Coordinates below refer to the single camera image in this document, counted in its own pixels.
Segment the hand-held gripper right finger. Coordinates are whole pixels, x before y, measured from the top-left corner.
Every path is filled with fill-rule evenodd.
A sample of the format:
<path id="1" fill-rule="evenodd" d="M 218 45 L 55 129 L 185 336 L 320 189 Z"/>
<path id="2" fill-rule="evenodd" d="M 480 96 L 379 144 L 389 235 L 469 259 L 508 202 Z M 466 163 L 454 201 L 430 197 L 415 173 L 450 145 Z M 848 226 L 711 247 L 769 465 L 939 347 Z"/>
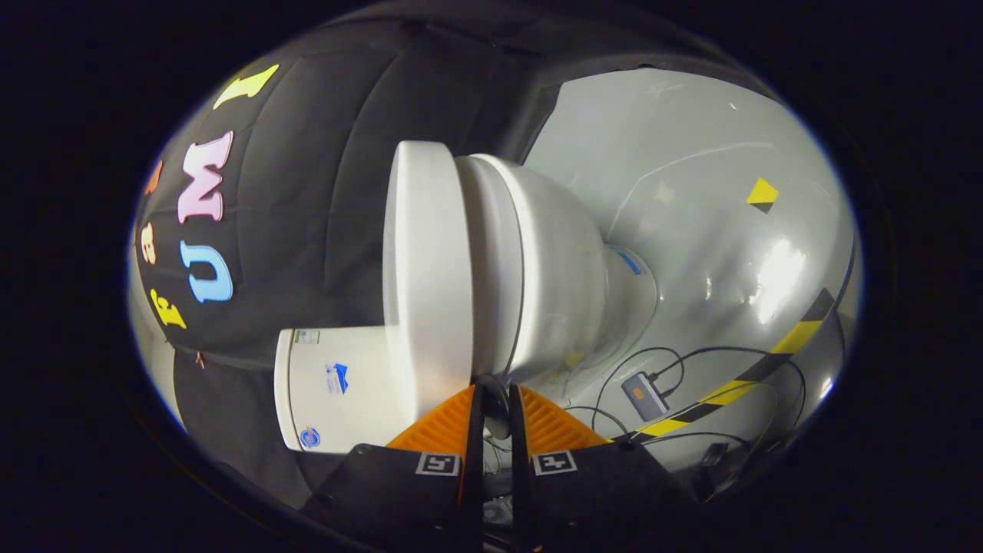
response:
<path id="1" fill-rule="evenodd" d="M 606 439 L 527 386 L 508 391 L 518 552 L 630 552 L 667 545 L 694 494 L 639 443 Z"/>

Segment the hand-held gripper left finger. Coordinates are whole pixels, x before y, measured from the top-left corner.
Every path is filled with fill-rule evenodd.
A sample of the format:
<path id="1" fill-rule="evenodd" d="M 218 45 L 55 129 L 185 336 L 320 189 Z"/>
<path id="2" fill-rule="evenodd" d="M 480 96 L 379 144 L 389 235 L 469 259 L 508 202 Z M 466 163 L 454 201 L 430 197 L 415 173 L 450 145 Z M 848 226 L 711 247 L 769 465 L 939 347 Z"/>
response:
<path id="1" fill-rule="evenodd" d="M 355 445 L 302 514 L 347 550 L 480 551 L 483 422 L 467 386 L 389 444 Z"/>

